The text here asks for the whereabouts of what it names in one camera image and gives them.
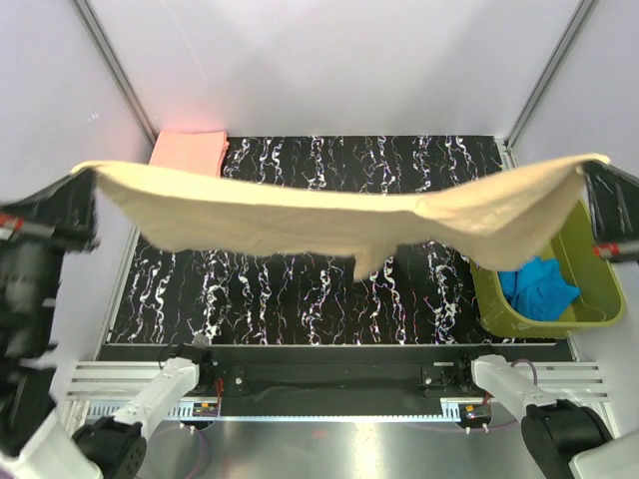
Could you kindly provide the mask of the olive green plastic bin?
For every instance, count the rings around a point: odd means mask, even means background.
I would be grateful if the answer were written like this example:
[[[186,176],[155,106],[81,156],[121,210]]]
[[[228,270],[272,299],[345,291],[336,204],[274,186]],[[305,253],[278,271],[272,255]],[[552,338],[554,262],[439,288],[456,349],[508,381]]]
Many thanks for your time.
[[[590,218],[582,201],[539,256],[555,259],[561,277],[579,288],[580,294],[557,320],[534,320],[511,307],[497,272],[473,261],[470,267],[480,323],[489,333],[508,338],[563,339],[572,332],[613,325],[623,316],[624,295],[611,265],[593,250]]]

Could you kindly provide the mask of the left aluminium corner post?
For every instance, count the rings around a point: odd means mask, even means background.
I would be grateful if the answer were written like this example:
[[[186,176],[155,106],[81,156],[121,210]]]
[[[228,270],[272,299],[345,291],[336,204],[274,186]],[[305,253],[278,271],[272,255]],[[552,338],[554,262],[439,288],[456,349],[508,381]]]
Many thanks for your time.
[[[113,82],[120,91],[136,124],[147,141],[154,145],[158,139],[158,131],[136,93],[92,2],[88,0],[71,0],[70,4],[94,44]]]

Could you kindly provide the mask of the beige t shirt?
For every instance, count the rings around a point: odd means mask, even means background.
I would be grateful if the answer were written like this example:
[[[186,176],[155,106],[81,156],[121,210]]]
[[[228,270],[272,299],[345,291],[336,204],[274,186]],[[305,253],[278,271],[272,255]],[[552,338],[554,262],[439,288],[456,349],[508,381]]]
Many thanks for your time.
[[[311,191],[118,161],[76,167],[155,247],[352,257],[365,279],[404,244],[434,240],[491,270],[539,254],[581,197],[588,163],[564,157],[424,194]]]

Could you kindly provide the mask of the folded pink t shirt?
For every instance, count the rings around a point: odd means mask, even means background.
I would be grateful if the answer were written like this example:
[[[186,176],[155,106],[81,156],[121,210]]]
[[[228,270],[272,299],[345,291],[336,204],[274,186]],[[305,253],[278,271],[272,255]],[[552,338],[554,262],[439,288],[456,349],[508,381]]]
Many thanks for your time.
[[[219,178],[229,147],[226,132],[176,133],[163,131],[149,164],[155,167]]]

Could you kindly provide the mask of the right aluminium corner post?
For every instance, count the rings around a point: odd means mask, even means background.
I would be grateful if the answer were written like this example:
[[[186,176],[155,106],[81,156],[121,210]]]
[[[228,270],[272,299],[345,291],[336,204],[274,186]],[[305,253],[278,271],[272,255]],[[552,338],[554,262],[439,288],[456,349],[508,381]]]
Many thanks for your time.
[[[517,116],[508,135],[504,138],[507,152],[511,152],[532,121],[552,83],[561,71],[572,48],[585,29],[590,17],[597,8],[599,0],[580,0],[566,27],[553,48],[540,76],[533,86],[525,104]]]

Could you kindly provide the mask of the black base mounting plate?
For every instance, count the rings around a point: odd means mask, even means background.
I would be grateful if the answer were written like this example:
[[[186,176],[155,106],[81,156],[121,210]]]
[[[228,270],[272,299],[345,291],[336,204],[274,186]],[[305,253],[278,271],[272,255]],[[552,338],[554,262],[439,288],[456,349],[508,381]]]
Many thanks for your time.
[[[568,346],[555,344],[496,345],[213,345],[208,347],[210,362],[205,368],[205,384],[199,396],[215,390],[214,380],[222,382],[237,368],[253,372],[259,381],[299,383],[308,376],[311,384],[342,381],[347,374],[362,375],[373,369],[382,377],[416,378],[423,368],[437,363],[455,364],[462,357],[483,353],[501,354],[509,360],[528,359],[535,363],[568,362]]]

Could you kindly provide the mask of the aluminium frame rail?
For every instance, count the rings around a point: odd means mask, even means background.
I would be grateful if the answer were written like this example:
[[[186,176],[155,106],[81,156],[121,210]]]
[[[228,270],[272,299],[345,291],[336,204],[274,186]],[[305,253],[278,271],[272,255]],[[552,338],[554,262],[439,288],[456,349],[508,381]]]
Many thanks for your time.
[[[447,364],[423,368],[416,378],[382,377],[377,369],[362,375],[350,372],[342,381],[311,384],[259,381],[241,368],[226,374],[223,391],[188,394],[168,408],[167,418],[187,421],[243,422],[386,422],[459,423],[494,419],[505,413],[483,393],[464,394],[452,386],[434,386]],[[139,394],[158,374],[152,362],[89,361],[77,365],[62,408],[83,419],[115,413]]]

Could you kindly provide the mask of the blue t shirt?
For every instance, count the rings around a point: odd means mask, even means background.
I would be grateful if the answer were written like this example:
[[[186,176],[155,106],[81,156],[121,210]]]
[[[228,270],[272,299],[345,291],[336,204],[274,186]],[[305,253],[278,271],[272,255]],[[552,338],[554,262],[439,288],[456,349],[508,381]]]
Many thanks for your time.
[[[581,294],[564,279],[556,258],[536,256],[519,270],[500,271],[498,278],[510,306],[531,320],[558,320]]]

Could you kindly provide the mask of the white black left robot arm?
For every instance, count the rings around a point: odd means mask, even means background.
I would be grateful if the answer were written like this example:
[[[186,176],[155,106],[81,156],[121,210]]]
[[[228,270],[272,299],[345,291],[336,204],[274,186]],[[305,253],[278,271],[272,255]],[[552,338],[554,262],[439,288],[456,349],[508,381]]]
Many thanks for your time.
[[[63,261],[93,250],[96,177],[70,174],[1,207],[1,469],[14,478],[134,478],[169,409],[215,385],[209,350],[181,344],[151,382],[110,416],[69,434],[50,393],[53,367],[31,360],[50,341]]]

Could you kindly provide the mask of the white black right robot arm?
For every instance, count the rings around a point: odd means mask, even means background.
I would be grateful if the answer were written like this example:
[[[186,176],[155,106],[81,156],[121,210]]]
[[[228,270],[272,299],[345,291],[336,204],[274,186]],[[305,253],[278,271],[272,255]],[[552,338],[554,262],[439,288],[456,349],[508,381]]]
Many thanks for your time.
[[[586,162],[590,218],[599,257],[638,259],[638,179],[600,161]],[[547,478],[636,478],[638,432],[614,438],[591,408],[543,391],[503,356],[488,354],[458,365],[453,383],[465,395],[492,394],[520,424],[526,448]]]

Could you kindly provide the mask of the aluminium corner post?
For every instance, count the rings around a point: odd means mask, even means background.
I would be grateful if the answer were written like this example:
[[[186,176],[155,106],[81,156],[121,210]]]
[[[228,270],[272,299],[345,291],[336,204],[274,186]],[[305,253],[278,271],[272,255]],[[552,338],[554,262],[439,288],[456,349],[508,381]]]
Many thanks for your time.
[[[540,76],[533,86],[525,104],[517,116],[508,135],[504,138],[507,152],[511,152],[532,121],[552,83],[561,71],[572,48],[585,29],[590,17],[597,8],[599,0],[580,0],[566,27],[553,48]]]
[[[154,145],[158,139],[158,131],[136,93],[92,2],[88,0],[71,0],[70,4],[94,44],[113,82],[120,91],[136,124],[147,141]]]

